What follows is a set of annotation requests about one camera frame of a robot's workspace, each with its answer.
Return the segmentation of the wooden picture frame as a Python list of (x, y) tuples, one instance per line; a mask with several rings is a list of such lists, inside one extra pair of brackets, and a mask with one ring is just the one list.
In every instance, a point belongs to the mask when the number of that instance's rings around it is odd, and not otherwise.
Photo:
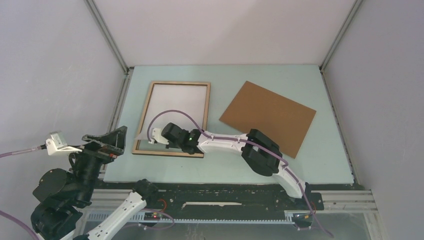
[(159, 129), (174, 123), (182, 129), (207, 128), (211, 84), (192, 81), (152, 81), (150, 83), (131, 153), (164, 157), (202, 158), (180, 149), (166, 148)]

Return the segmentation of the landscape photo print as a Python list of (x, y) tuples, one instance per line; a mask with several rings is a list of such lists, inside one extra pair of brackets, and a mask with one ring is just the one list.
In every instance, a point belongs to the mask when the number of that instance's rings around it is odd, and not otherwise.
[(150, 83), (138, 126), (136, 140), (146, 141), (149, 124), (158, 114), (178, 110), (207, 128), (211, 84), (191, 81), (153, 81)]

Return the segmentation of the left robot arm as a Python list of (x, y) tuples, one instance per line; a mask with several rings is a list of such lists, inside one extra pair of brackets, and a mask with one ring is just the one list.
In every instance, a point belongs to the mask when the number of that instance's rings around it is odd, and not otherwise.
[[(47, 171), (32, 192), (39, 205), (31, 214), (31, 225), (41, 240), (72, 240), (81, 209), (92, 204), (96, 182), (103, 165), (124, 154), (127, 126), (103, 135), (82, 137), (82, 145), (66, 143), (61, 131), (51, 132), (43, 146), (49, 156), (67, 155), (71, 168)], [(135, 183), (122, 204), (100, 225), (78, 240), (110, 240), (135, 214), (153, 208), (159, 199), (159, 189), (147, 179)]]

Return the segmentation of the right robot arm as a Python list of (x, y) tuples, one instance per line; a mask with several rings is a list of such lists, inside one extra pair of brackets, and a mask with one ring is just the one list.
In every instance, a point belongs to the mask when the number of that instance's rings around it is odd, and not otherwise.
[(154, 128), (152, 138), (155, 143), (180, 149), (189, 155), (214, 152), (240, 155), (256, 174), (273, 177), (291, 197), (295, 208), (304, 209), (311, 202), (309, 184), (289, 167), (280, 147), (257, 129), (240, 135), (227, 135), (197, 128), (188, 131), (170, 122), (164, 128)]

